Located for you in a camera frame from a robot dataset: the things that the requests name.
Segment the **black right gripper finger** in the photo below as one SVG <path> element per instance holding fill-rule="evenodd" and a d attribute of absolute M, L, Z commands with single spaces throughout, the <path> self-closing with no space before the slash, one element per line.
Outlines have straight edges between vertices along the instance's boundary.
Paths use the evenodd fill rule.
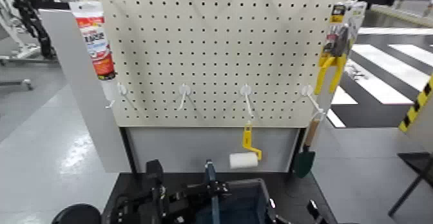
<path fill-rule="evenodd" d="M 320 213 L 314 200 L 309 200 L 306 208 L 308 213 L 313 217 L 314 224 L 327 224 L 327 220 Z"/>

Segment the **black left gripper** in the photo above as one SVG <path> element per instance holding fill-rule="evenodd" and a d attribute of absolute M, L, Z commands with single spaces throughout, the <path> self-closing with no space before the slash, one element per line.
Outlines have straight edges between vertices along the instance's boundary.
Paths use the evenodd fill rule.
<path fill-rule="evenodd" d="M 186 185 L 172 194 L 163 186 L 164 171 L 158 159 L 146 162 L 146 178 L 157 187 L 151 188 L 146 201 L 153 204 L 155 223 L 194 223 L 199 215 L 220 223 L 220 200 L 231 195 L 227 182 L 219 182 L 212 160 L 205 162 L 205 183 Z"/>

